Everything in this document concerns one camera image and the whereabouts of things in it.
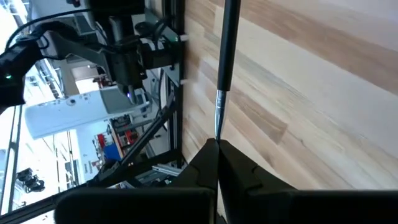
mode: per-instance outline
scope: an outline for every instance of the wooden surface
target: wooden surface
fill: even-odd
[[[223,2],[186,0],[188,160],[215,135]],[[397,11],[395,0],[243,0],[223,139],[298,189],[398,188]]]

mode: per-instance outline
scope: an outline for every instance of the wood grain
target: wood grain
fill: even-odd
[[[221,0],[189,0],[183,154],[214,136]],[[398,4],[243,0],[223,139],[299,189],[398,187]]]

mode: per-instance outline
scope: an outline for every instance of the blue object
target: blue object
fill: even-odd
[[[105,146],[104,154],[105,154],[105,158],[107,158],[107,159],[114,159],[117,161],[120,161],[122,159],[121,155],[118,151],[118,147],[116,146],[115,143]]]

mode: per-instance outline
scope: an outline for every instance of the metal frame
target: metal frame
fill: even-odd
[[[37,217],[44,213],[47,213],[53,209],[57,202],[68,192],[76,189],[85,187],[110,187],[114,184],[118,184],[126,179],[135,178],[135,176],[147,172],[152,169],[152,166],[158,164],[167,164],[169,162],[177,161],[177,167],[181,168],[184,162],[182,156],[182,110],[183,110],[183,86],[181,80],[183,79],[184,72],[184,43],[180,40],[180,35],[184,34],[184,12],[185,12],[185,1],[171,0],[169,1],[170,6],[164,7],[164,16],[172,16],[172,22],[169,24],[170,27],[164,30],[166,38],[170,38],[171,32],[177,34],[174,40],[171,42],[178,42],[180,48],[178,49],[178,61],[175,65],[170,67],[164,67],[167,86],[167,95],[169,100],[167,106],[162,109],[158,118],[154,120],[152,125],[145,131],[140,137],[138,142],[133,145],[132,149],[126,155],[126,157],[116,162],[109,169],[103,169],[93,179],[88,181],[86,184],[79,185],[73,189],[61,192],[53,195],[26,207],[20,208],[13,212],[7,213],[0,217],[0,223],[3,224],[17,224],[26,222],[31,218]],[[150,10],[146,10],[146,19],[151,20],[155,18]],[[153,138],[156,132],[163,127],[163,124],[169,122],[169,151],[152,157],[147,161],[140,162],[130,166],[130,163],[135,157],[145,148],[149,141]]]

